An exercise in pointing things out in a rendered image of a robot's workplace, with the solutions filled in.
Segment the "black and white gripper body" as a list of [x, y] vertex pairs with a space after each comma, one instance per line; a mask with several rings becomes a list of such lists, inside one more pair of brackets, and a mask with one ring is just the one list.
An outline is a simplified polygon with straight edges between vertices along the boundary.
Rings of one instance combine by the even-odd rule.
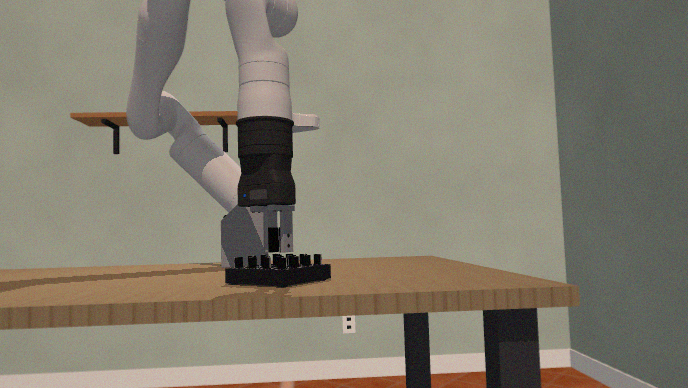
[[292, 133], [319, 129], [315, 114], [292, 113], [290, 89], [275, 81], [239, 87], [238, 206], [295, 205]]

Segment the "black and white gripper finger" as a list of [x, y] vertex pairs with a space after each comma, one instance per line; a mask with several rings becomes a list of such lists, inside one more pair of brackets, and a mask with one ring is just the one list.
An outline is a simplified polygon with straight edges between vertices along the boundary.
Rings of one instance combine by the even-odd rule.
[[278, 211], [268, 211], [267, 206], [250, 206], [250, 212], [265, 212], [265, 252], [279, 252]]
[[268, 211], [280, 211], [279, 252], [293, 252], [293, 218], [295, 205], [267, 205]]

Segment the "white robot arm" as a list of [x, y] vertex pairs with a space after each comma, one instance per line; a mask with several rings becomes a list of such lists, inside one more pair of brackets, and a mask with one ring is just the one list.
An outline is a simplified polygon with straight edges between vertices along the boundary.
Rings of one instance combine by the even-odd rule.
[[[127, 122], [143, 140], [169, 132], [175, 139], [170, 156], [230, 212], [238, 204], [241, 167], [175, 97], [163, 91], [184, 50], [190, 2], [141, 3]], [[275, 81], [290, 88], [288, 55], [273, 38], [295, 27], [295, 0], [226, 0], [225, 7], [239, 60], [239, 87], [251, 81]]]

